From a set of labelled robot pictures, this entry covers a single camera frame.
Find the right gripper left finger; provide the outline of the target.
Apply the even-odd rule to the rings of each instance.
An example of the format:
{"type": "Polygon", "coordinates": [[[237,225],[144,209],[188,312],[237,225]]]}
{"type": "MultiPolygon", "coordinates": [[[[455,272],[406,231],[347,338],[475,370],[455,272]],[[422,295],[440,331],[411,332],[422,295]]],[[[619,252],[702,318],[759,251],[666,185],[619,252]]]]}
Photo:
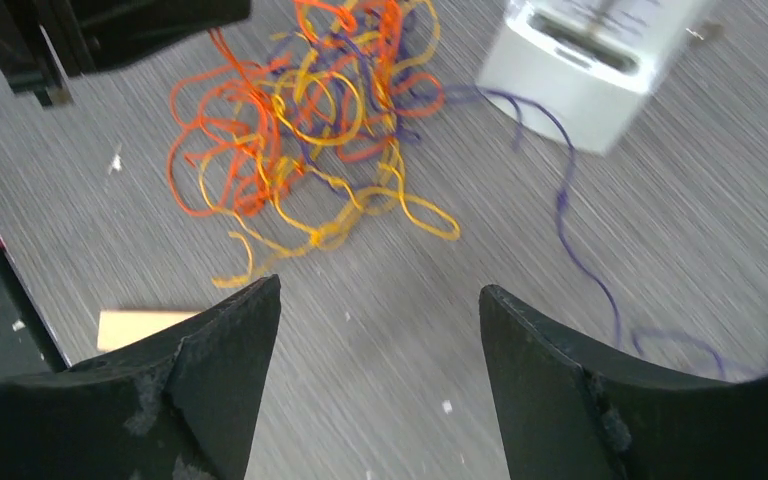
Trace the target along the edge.
{"type": "Polygon", "coordinates": [[[241,479],[281,282],[58,373],[0,380],[0,479],[241,479]]]}

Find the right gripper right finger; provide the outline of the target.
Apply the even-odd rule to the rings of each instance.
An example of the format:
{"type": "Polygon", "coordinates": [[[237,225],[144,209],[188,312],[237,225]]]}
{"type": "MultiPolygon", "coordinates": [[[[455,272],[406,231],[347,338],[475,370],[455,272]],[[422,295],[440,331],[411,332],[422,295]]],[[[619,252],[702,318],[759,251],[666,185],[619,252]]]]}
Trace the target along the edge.
{"type": "Polygon", "coordinates": [[[497,285],[480,332],[513,479],[768,479],[768,376],[729,383],[635,358],[497,285]]]}

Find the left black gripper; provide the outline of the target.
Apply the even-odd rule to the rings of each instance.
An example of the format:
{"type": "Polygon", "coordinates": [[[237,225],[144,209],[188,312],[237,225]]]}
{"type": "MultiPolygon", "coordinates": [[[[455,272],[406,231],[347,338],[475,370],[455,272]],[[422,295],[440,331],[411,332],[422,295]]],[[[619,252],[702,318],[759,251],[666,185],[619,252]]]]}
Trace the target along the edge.
{"type": "Polygon", "coordinates": [[[63,104],[66,79],[129,67],[251,10],[250,0],[0,0],[0,71],[13,93],[63,104]]]}

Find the tan wooden stick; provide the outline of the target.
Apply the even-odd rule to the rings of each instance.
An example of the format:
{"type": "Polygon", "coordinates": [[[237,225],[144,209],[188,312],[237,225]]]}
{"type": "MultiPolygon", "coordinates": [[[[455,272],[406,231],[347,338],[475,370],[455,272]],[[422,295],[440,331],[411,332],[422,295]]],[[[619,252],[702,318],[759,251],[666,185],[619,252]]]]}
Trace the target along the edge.
{"type": "Polygon", "coordinates": [[[197,312],[103,310],[99,314],[96,348],[100,352],[113,351],[195,315],[197,312]]]}

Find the white metronome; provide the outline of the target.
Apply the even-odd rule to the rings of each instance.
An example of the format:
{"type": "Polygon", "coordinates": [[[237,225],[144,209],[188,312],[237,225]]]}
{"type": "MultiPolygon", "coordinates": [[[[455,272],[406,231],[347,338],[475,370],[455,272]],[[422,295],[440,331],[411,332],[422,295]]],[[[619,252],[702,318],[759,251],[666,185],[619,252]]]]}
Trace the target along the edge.
{"type": "Polygon", "coordinates": [[[605,155],[714,9],[708,0],[512,1],[476,79],[531,131],[605,155]]]}

